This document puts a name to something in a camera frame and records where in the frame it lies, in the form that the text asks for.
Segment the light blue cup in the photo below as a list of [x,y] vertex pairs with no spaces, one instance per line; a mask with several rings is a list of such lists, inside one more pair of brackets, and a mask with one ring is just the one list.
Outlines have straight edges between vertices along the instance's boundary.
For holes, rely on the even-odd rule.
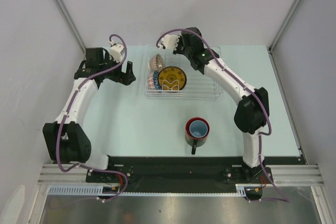
[[208,125],[202,120],[192,121],[189,125],[189,133],[193,138],[204,138],[208,135]]

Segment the blue patterned bowl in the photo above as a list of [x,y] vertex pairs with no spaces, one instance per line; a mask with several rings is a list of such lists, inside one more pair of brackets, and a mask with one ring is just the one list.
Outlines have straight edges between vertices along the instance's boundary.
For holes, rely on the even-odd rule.
[[147,80],[147,88],[151,91],[155,91],[155,92],[162,92],[162,88],[159,85],[159,81],[158,81],[158,77],[159,77],[159,72],[153,71]]

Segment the yellow round patterned plate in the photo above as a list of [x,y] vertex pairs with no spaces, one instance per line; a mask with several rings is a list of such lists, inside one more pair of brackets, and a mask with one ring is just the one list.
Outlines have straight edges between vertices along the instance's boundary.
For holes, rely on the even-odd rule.
[[168,66],[159,72],[158,81],[162,90],[180,91],[183,90],[187,84],[187,76],[181,68]]

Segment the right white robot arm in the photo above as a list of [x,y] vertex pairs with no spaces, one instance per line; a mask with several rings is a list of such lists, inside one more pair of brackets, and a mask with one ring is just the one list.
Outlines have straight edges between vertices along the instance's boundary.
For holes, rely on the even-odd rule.
[[175,29],[157,40],[156,46],[184,55],[192,68],[218,83],[237,105],[234,122],[243,134],[243,179],[254,183],[265,172],[262,136],[270,135],[268,92],[255,89],[235,74],[195,28]]

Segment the clear wire dish rack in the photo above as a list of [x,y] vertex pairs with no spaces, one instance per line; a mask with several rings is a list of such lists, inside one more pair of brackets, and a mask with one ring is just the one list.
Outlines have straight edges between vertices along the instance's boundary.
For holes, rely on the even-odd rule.
[[224,89],[194,70],[184,55],[148,46],[144,60],[144,90],[148,98],[217,99]]

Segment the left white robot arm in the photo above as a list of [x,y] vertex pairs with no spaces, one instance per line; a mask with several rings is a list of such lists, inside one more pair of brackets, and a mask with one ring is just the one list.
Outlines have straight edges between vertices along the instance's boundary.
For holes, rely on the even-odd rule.
[[126,52],[122,44],[113,44],[109,49],[86,49],[86,58],[74,74],[74,84],[66,105],[52,123],[43,127],[52,161],[59,164],[80,163],[98,169],[98,176],[105,182],[115,178],[116,169],[108,164],[108,156],[93,149],[82,125],[91,100],[105,80],[125,86],[136,80],[132,62],[128,61],[126,71],[122,71]]

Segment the brown patterned bowl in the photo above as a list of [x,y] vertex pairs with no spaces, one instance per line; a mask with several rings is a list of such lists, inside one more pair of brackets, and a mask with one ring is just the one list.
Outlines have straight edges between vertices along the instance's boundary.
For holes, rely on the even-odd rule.
[[149,61],[149,69],[151,71],[160,72],[164,68],[164,60],[160,54],[154,55]]

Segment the red black mug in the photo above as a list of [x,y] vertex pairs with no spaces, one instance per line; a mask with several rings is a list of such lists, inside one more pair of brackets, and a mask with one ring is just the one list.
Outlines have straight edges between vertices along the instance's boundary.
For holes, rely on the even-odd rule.
[[185,140],[192,148],[191,154],[195,155],[198,147],[205,144],[210,132],[208,122],[203,118],[191,118],[185,125]]

